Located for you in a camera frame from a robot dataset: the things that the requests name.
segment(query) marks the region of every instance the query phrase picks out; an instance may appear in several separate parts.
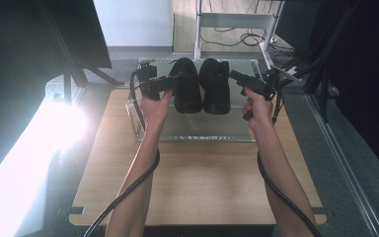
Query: pair of shoes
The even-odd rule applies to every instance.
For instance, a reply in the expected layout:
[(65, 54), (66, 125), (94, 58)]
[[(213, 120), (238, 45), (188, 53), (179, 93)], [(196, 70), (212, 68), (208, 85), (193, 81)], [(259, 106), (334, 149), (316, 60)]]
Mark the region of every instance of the pair of shoes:
[[(198, 113), (201, 110), (212, 115), (230, 112), (229, 62), (218, 62), (207, 58), (202, 63), (199, 74), (189, 58), (176, 61), (169, 76), (184, 74), (184, 79), (174, 89), (175, 108), (182, 114)], [(204, 90), (201, 98), (199, 85)]]

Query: wall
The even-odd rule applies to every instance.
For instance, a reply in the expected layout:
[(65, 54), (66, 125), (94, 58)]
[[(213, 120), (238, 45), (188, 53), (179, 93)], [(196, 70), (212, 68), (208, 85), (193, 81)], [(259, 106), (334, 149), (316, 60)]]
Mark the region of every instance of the wall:
[(107, 46), (172, 46), (170, 0), (94, 0)]

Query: bright light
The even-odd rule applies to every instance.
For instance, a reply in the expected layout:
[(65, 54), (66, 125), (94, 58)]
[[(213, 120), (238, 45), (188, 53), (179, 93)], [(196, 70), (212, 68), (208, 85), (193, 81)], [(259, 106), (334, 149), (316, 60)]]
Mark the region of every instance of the bright light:
[(46, 180), (54, 153), (83, 134), (86, 123), (76, 108), (42, 104), (0, 165), (0, 236), (14, 236)]

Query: wooden table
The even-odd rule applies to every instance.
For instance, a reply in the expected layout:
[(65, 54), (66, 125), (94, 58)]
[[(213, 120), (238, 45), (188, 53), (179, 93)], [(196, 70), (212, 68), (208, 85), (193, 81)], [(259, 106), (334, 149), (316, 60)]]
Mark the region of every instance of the wooden table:
[[(74, 225), (90, 225), (115, 199), (137, 151), (139, 143), (125, 109), (128, 93), (114, 90), (108, 101), (73, 202), (83, 211), (69, 215)], [(322, 209), (285, 109), (276, 130), (312, 206)], [(147, 225), (275, 224), (255, 143), (161, 142), (159, 150)], [(318, 224), (326, 221), (325, 214), (315, 217)]]

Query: floor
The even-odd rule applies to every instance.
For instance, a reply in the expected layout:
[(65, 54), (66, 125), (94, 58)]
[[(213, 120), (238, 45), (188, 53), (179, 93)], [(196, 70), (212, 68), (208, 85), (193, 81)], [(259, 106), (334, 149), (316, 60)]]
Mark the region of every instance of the floor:
[[(190, 54), (171, 53), (164, 48), (110, 48), (113, 70), (106, 70), (118, 80), (126, 82), (134, 70), (138, 58), (179, 58), (191, 57)], [(205, 57), (222, 59), (251, 59), (260, 56), (254, 54), (217, 54)], [(41, 232), (30, 236), (80, 236), (86, 227), (73, 226), (67, 220), (71, 203), (76, 194), (93, 138), (104, 112), (110, 92), (114, 86), (109, 85), (91, 72), (87, 72), (89, 86), (76, 91), (76, 105), (87, 112), (91, 121), (87, 138), (71, 152), (54, 157), (50, 167), (44, 227)], [(50, 98), (60, 100), (63, 93), (62, 78), (51, 81), (47, 90)], [(359, 206), (342, 176), (328, 142), (314, 118), (313, 111), (302, 92), (301, 85), (290, 84), (283, 90), (285, 108), (292, 123), (300, 148), (319, 196), (328, 216), (328, 221), (319, 226), (323, 236), (375, 236), (371, 235)], [(371, 149), (359, 134), (343, 117), (334, 101), (328, 104), (329, 125), (349, 162), (359, 183), (374, 208), (379, 220), (379, 162)], [(258, 226), (231, 227), (227, 236), (258, 236)], [(103, 236), (104, 227), (96, 231), (95, 236)], [(223, 229), (148, 227), (145, 236), (224, 236)], [(279, 236), (274, 228), (273, 236)]]

